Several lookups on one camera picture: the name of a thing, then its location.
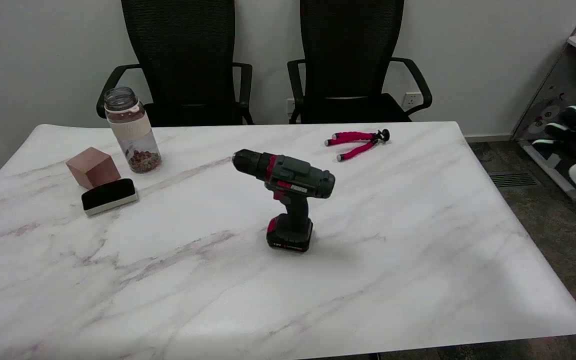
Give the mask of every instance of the cordless drill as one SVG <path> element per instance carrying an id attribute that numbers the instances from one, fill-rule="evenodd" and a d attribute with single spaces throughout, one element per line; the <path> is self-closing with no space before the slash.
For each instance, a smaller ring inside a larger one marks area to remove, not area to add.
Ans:
<path id="1" fill-rule="evenodd" d="M 263 181 L 274 193 L 273 199 L 286 207 L 286 214 L 279 214 L 268 224 L 268 245 L 305 253 L 313 234 L 307 198 L 329 198 L 335 176 L 294 157 L 245 149 L 234 154 L 232 163 L 238 171 Z"/>

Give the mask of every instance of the black eraser top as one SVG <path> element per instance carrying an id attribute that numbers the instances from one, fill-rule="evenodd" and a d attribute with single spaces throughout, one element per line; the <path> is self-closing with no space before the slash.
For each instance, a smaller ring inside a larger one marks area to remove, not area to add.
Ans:
<path id="1" fill-rule="evenodd" d="M 100 207 L 107 203 L 128 198 L 135 194 L 135 185 L 130 178 L 122 178 L 113 182 L 108 182 L 101 186 L 86 191 L 81 196 L 84 211 Z"/>

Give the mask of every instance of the drill chuck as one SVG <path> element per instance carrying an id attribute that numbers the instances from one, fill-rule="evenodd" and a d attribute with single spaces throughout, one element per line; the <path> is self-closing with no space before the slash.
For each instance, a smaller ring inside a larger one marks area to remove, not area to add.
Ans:
<path id="1" fill-rule="evenodd" d="M 252 150 L 239 150 L 232 156 L 232 164 L 240 173 L 265 180 L 272 153 L 260 153 Z"/>

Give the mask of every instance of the glass jar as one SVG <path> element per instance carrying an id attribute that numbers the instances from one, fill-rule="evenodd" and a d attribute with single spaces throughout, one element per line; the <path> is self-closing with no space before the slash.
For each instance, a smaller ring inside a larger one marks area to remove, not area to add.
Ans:
<path id="1" fill-rule="evenodd" d="M 162 163 L 162 154 L 146 109 L 133 89 L 122 86 L 103 94 L 105 118 L 135 173 L 148 173 Z"/>

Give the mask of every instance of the electrical outlet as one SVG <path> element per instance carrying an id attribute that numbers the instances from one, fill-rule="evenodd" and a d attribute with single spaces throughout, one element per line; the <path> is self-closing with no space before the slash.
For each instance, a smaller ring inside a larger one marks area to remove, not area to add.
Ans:
<path id="1" fill-rule="evenodd" d="M 288 118 L 293 116 L 293 112 L 295 112 L 295 99 L 286 98 L 286 114 L 288 114 Z"/>
<path id="2" fill-rule="evenodd" d="M 424 97 L 421 92 L 406 92 L 404 100 L 401 102 L 402 109 L 414 108 L 424 103 Z"/>

